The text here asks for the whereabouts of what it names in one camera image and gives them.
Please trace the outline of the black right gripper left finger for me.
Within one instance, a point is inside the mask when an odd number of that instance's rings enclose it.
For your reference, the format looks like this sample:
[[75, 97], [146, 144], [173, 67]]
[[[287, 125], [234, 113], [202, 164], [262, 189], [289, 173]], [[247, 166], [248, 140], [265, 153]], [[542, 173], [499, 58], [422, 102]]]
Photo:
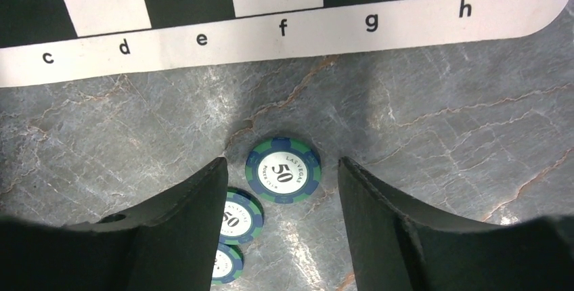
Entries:
[[95, 223], [1, 216], [2, 290], [209, 290], [226, 159]]

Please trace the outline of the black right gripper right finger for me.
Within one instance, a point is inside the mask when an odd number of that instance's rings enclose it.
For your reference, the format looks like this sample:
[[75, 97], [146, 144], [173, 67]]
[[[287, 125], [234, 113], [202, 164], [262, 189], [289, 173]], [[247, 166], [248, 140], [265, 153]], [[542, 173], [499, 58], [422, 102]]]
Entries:
[[460, 217], [351, 158], [338, 188], [359, 290], [572, 290], [573, 218], [511, 225]]

